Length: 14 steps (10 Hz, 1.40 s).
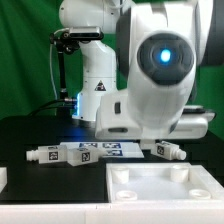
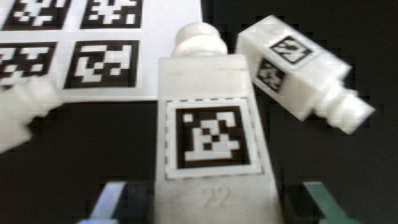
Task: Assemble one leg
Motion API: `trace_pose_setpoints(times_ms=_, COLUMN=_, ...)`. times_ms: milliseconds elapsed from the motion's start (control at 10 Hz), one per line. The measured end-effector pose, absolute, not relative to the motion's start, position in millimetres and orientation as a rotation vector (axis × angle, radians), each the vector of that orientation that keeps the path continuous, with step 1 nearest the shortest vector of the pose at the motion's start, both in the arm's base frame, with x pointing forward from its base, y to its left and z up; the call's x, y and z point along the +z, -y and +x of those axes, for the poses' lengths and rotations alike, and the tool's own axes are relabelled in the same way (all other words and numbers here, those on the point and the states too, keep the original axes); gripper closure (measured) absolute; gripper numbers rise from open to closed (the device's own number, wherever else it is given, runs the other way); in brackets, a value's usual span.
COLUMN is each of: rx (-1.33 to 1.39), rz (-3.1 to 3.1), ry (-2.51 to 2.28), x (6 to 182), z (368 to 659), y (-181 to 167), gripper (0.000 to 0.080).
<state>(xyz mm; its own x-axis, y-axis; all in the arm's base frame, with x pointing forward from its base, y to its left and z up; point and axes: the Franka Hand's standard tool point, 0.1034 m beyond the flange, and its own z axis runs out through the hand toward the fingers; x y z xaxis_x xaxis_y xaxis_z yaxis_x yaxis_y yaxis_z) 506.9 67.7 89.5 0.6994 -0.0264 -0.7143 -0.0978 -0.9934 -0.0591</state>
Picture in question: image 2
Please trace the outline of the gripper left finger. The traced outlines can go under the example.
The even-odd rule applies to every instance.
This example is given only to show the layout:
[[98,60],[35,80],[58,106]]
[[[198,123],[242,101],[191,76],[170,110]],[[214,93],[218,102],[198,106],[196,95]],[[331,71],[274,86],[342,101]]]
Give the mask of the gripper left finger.
[[77,224],[154,224],[148,181],[113,181],[106,184],[91,215]]

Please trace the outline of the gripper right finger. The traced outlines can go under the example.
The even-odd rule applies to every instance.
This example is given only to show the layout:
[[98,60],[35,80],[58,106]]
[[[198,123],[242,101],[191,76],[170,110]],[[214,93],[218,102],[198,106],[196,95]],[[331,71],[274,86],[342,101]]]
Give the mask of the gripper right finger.
[[360,224],[322,182],[303,182],[285,188],[283,214],[287,224]]

